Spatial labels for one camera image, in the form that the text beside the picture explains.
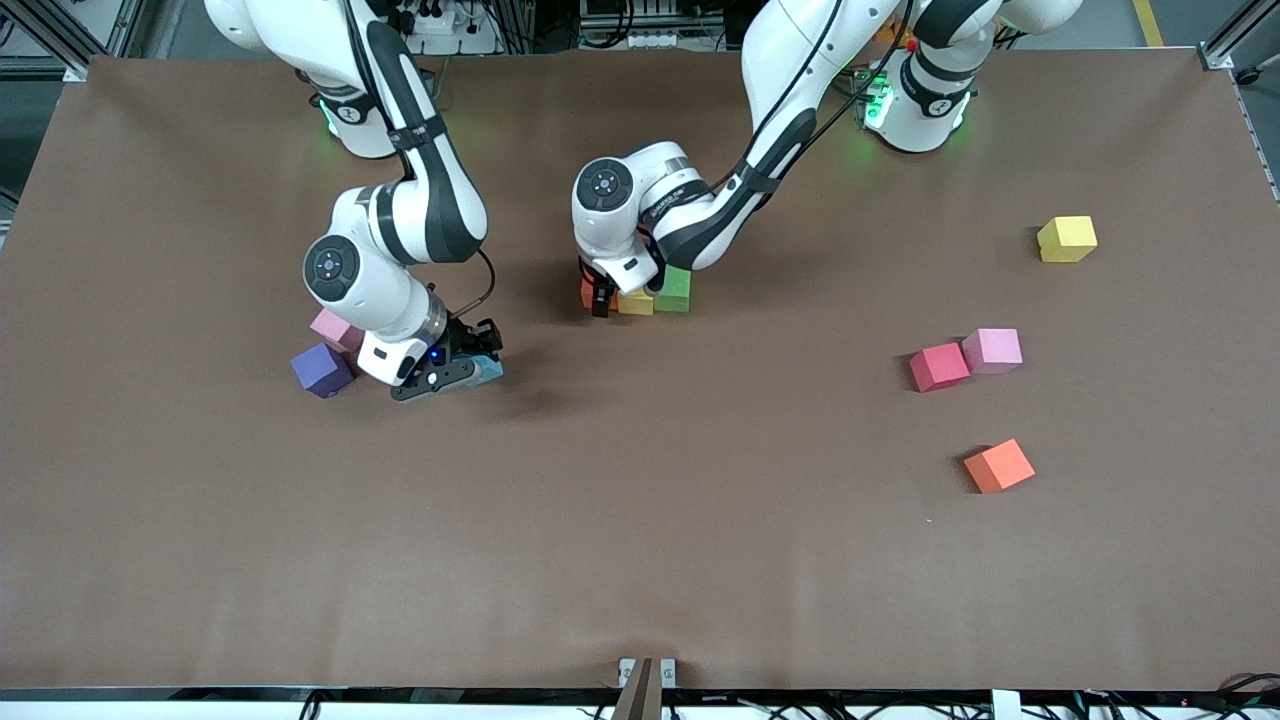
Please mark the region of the aluminium frame profile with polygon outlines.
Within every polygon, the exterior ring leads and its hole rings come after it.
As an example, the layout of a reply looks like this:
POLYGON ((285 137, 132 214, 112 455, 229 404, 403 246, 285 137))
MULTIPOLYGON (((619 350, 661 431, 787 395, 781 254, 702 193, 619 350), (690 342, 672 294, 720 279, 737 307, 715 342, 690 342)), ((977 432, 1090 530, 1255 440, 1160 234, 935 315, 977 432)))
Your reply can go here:
POLYGON ((84 81, 127 56, 148 0, 0 0, 0 81, 84 81))
POLYGON ((1256 31, 1262 29, 1271 15, 1280 14, 1280 0, 1244 0, 1212 35, 1198 44, 1198 53, 1206 69, 1231 69, 1231 54, 1256 31))

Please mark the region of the pink foam cube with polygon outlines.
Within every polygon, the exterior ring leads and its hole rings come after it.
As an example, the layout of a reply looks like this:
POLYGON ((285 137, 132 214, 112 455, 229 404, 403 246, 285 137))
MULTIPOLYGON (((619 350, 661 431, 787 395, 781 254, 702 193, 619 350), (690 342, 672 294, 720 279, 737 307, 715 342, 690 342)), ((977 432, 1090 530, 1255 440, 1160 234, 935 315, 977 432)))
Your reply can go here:
POLYGON ((308 328, 337 352, 352 356, 358 354, 365 337, 362 329, 339 318, 326 307, 323 307, 310 322, 308 328))
POLYGON ((1010 373, 1023 365, 1021 343, 1014 328, 979 328, 960 343, 968 369, 975 375, 1010 373))

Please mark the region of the brown paper table cover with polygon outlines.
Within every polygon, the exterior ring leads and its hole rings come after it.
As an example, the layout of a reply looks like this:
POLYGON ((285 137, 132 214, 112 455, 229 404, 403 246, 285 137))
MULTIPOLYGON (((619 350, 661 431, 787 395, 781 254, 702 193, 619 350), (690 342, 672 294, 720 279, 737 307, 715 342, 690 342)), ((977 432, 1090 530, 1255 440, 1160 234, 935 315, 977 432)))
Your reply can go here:
POLYGON ((841 122, 687 314, 590 318, 570 191, 750 133, 735 56, 456 63, 506 374, 305 392, 352 158, 279 61, 101 61, 0 251, 0 685, 1212 691, 1280 673, 1280 206, 1196 53, 993 55, 909 156, 841 122), (1091 217, 1098 247, 1036 234, 1091 217), (1023 365, 916 391, 922 348, 1023 365), (1016 439, 1036 474, 963 461, 1016 439))

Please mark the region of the metal bracket plate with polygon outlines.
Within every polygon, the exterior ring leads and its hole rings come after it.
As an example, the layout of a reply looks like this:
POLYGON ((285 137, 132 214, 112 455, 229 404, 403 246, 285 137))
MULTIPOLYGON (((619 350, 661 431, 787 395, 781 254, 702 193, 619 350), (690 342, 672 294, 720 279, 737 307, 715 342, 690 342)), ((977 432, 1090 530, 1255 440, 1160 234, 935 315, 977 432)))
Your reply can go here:
MULTIPOLYGON (((675 659, 658 659, 653 664, 653 674, 660 678, 660 685, 663 689, 676 689, 677 684, 677 662, 675 659)), ((618 675, 616 685, 622 689, 628 682, 632 670, 637 666, 637 659, 627 657, 618 661, 618 675)))

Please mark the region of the purple foam cube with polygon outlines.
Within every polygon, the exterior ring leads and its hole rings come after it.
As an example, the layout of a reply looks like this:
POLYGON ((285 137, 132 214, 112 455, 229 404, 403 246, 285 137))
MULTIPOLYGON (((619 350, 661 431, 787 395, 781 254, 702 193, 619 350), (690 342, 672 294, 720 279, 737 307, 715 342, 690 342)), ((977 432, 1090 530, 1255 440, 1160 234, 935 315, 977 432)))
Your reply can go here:
POLYGON ((330 398, 355 380, 346 356, 325 343, 293 356, 291 369, 301 387, 319 398, 330 398))

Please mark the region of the green foam cube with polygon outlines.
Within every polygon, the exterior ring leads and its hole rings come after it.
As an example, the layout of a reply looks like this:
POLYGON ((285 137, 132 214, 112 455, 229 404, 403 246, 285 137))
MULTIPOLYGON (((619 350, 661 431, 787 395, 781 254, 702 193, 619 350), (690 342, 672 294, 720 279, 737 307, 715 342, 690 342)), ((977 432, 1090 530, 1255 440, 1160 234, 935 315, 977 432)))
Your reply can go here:
POLYGON ((691 309, 692 273, 677 266, 666 266, 663 283, 653 299, 657 313, 689 313, 691 309))

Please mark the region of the red foam cube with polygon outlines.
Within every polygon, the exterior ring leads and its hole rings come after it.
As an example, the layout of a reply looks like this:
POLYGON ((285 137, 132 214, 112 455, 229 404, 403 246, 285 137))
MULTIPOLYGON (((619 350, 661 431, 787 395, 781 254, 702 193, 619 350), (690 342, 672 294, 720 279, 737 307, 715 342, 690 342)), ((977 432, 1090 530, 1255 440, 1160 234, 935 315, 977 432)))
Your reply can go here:
POLYGON ((922 348, 910 356, 908 366, 922 393, 955 387, 972 375, 959 342, 922 348))

